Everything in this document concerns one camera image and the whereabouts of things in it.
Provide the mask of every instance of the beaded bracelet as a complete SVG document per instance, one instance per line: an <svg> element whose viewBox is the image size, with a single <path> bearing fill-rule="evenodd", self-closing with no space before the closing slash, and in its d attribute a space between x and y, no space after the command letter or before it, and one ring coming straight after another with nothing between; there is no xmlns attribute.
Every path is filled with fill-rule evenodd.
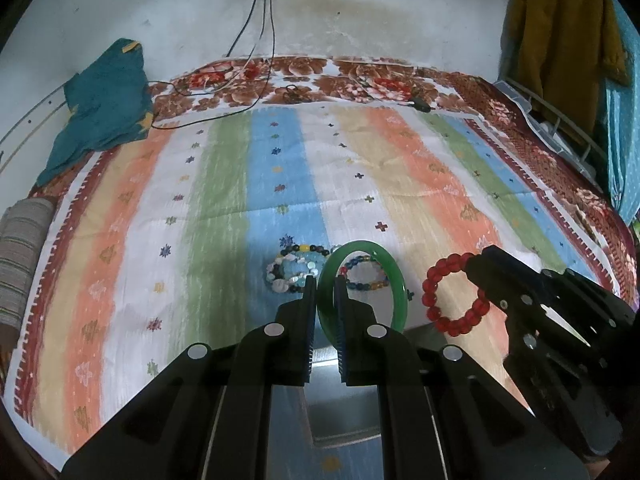
<svg viewBox="0 0 640 480"><path fill-rule="evenodd" d="M324 256L324 259L326 259L330 254L330 252L322 247L322 245L316 246L296 244L285 247L280 251L280 255L276 257L273 263L267 265L266 279L267 282L271 283L271 290L273 290L274 292L302 292L305 286L296 285L296 283L299 280L303 280L304 283L304 279L307 276L317 277L320 274L320 270L322 270L322 266L324 265L324 262L307 261L309 257L308 253L320 254L321 256ZM290 262L296 261L300 264L306 263L308 271L299 272L296 275L291 276L290 278L286 278L284 275L284 270L282 269L282 264L285 260L289 260Z"/></svg>
<svg viewBox="0 0 640 480"><path fill-rule="evenodd" d="M459 319L449 319L442 315L442 311L436 306L436 290L438 283L444 276L452 272L464 271L466 263L474 256L472 253L450 254L447 258L439 259L436 264L427 271L427 279L422 282L422 304L427 307L427 318L433 321L436 329L442 333L448 333L452 337L460 334L468 334L482 320L491 307L484 296L484 290L478 288L478 298L472 303L471 308Z"/></svg>
<svg viewBox="0 0 640 480"><path fill-rule="evenodd" d="M353 267L362 262L376 263L380 267L380 270L382 270L382 266L380 266L380 264L376 260L372 259L372 257L368 254L361 254L360 256L353 257L342 267L340 267L340 270L338 271L339 274L347 279L347 288L350 288L351 290L378 290L379 288L383 288L389 285L389 278L386 276L386 274L384 280L371 283L352 282L349 278L347 278L347 272L349 272L351 269L353 269Z"/></svg>

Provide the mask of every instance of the metal screw head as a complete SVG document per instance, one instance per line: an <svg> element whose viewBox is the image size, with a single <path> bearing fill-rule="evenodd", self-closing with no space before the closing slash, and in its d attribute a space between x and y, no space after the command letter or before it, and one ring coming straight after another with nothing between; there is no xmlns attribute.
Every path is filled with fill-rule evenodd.
<svg viewBox="0 0 640 480"><path fill-rule="evenodd" d="M455 345L445 346L442 355L449 361L460 361L462 359L462 350Z"/></svg>
<svg viewBox="0 0 640 480"><path fill-rule="evenodd" d="M536 338L533 337L531 334L525 334L522 337L522 340L524 341L525 346L530 350L533 350L536 346L538 346L538 342L536 341Z"/></svg>
<svg viewBox="0 0 640 480"><path fill-rule="evenodd" d="M187 350L187 355L191 359L202 359L205 355L207 355L207 347L201 344L191 345Z"/></svg>
<svg viewBox="0 0 640 480"><path fill-rule="evenodd" d="M381 338L386 335L386 328L382 325L370 325L367 328L367 334L369 334L371 337Z"/></svg>
<svg viewBox="0 0 640 480"><path fill-rule="evenodd" d="M269 323L264 327L264 333L270 337L276 337L284 332L284 327L280 323Z"/></svg>

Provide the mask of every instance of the blue stripe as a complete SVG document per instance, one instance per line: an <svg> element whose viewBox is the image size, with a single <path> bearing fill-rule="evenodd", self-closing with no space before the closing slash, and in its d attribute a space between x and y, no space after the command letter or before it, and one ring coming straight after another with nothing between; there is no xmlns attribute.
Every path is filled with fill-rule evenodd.
<svg viewBox="0 0 640 480"><path fill-rule="evenodd" d="M282 172L273 171L281 167ZM304 141L295 110L265 108L252 113L252 138L247 160L247 318L250 330L273 321L278 306L298 294L276 294L266 284L265 267L280 251L280 239L328 247L322 211L306 161ZM277 186L284 186L276 191ZM326 339L316 329L316 348ZM382 480L379 439L337 449L318 449L310 442L299 388L276 386L271 399L268 478ZM322 469L335 456L337 471Z"/></svg>
<svg viewBox="0 0 640 480"><path fill-rule="evenodd" d="M531 217L536 219L536 223L556 249L556 252L564 264L597 283L598 279L589 266L587 266L580 253L575 249L572 241L566 237L546 206L540 203L537 195L530 190L529 186L522 181L518 174L515 173L500 156L494 152L494 149L489 146L484 139L479 137L464 120L451 116L442 116L442 118L447 121L450 126L455 128L456 131L465 136L469 144L476 150L476 153L491 167L492 171L504 185L513 192Z"/></svg>

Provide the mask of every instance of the green towel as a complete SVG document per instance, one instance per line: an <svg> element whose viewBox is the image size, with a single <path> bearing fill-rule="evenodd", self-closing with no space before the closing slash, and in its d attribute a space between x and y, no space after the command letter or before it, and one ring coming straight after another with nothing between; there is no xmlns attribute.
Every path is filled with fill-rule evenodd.
<svg viewBox="0 0 640 480"><path fill-rule="evenodd" d="M70 168L87 152L146 138L153 114L143 65L142 46L120 38L65 84L72 116L56 137L37 186Z"/></svg>

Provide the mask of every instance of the red beaded bracelet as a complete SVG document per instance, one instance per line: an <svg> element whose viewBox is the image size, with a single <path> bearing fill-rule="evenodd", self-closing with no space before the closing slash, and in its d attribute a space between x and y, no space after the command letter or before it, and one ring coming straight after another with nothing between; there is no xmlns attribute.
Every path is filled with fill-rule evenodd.
<svg viewBox="0 0 640 480"><path fill-rule="evenodd" d="M464 271L466 263L474 256L472 253L450 254L447 258L439 259L436 264L427 271L427 279L422 282L422 304L427 307L427 318L433 321L439 332L447 332L456 337L460 334L468 334L471 329L480 323L482 316L489 312L491 305L484 296L484 290L478 289L478 298L471 308L459 319L449 319L442 315L442 311L436 306L436 290L438 282L452 272Z"/></svg>

